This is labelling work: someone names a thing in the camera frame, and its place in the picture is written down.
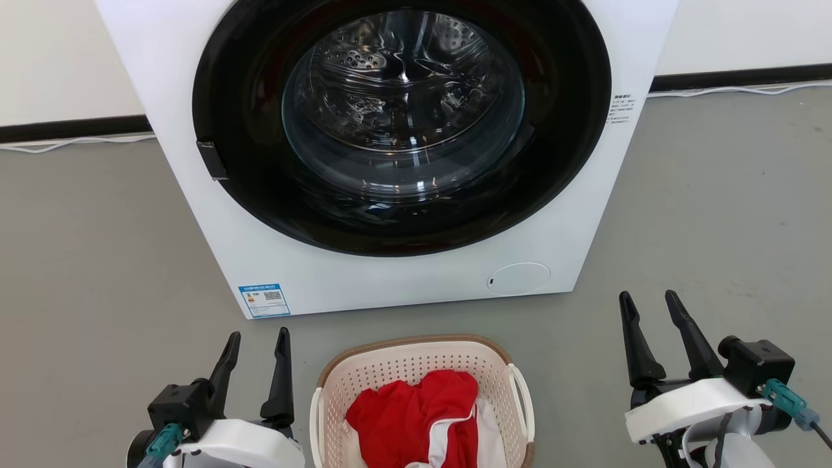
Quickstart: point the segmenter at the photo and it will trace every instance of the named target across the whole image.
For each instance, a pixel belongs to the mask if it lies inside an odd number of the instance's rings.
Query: white washing machine
[[[571,291],[677,0],[97,5],[261,318]]]

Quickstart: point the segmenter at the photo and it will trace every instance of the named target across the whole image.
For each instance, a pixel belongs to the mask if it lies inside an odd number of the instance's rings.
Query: robotic arm
[[[126,468],[304,468],[291,429],[295,403],[289,330],[281,328],[278,335],[275,373],[269,399],[260,408],[261,421],[225,418],[225,397],[239,352],[236,331],[210,379],[165,387],[147,407],[153,429],[133,439]]]
[[[723,367],[679,296],[667,291],[665,300],[691,363],[686,379],[666,379],[641,333],[630,294],[619,296],[633,389],[625,417],[633,442],[656,445],[668,468],[774,468],[752,436],[784,430],[790,414],[805,431],[822,434],[817,414],[784,385],[795,367],[791,356],[767,340],[728,336],[718,347],[728,360]]]

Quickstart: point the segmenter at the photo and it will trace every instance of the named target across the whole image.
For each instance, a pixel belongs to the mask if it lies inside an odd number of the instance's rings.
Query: black cable
[[[826,445],[827,445],[830,449],[832,449],[832,440],[830,439],[830,437],[829,437],[829,436],[827,436],[827,435],[826,435],[826,433],[824,432],[824,430],[823,430],[823,429],[820,429],[820,426],[818,426],[818,423],[816,423],[816,422],[812,421],[812,422],[810,422],[810,423],[809,423],[809,427],[811,427],[812,429],[814,429],[814,430],[815,430],[815,432],[817,432],[817,433],[818,433],[818,436],[820,436],[820,438],[821,438],[821,439],[823,439],[823,440],[824,440],[824,442],[826,442]]]
[[[728,423],[730,422],[731,415],[732,413],[727,413],[725,416],[722,416],[722,421],[720,422],[720,432],[716,437],[714,468],[720,468],[722,466],[722,447],[726,443],[726,432],[728,431]]]

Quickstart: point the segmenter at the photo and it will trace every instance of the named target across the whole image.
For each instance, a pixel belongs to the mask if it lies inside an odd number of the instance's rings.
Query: concrete floor
[[[310,397],[333,356],[471,332],[505,346],[527,377],[536,466],[659,467],[624,426],[625,289],[671,376],[687,363],[668,288],[714,346],[767,338],[794,356],[794,389],[832,421],[829,89],[650,100],[570,294],[246,321],[155,142],[0,152],[0,226],[4,466],[122,466],[151,399],[208,376],[235,330],[226,414],[255,418],[287,326],[308,460]],[[758,441],[778,466],[832,461],[794,427]]]

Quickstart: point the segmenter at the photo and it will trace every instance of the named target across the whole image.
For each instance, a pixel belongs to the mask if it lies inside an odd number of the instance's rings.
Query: sticker
[[[610,103],[607,123],[627,123],[636,109],[636,99],[631,94],[616,94]]]
[[[240,286],[243,301],[254,318],[288,316],[289,306],[279,284]]]

